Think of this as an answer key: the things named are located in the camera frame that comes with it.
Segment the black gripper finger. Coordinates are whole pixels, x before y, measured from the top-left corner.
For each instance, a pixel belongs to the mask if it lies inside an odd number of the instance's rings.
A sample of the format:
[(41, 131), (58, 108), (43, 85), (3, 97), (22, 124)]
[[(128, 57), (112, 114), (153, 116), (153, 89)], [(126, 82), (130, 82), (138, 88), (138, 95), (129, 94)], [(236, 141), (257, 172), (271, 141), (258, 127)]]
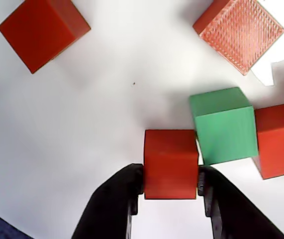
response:
[(197, 188), (215, 239), (284, 239), (284, 233), (217, 169), (199, 166)]
[(73, 239), (129, 239), (138, 197), (144, 193), (143, 165), (131, 163), (91, 195), (73, 232)]

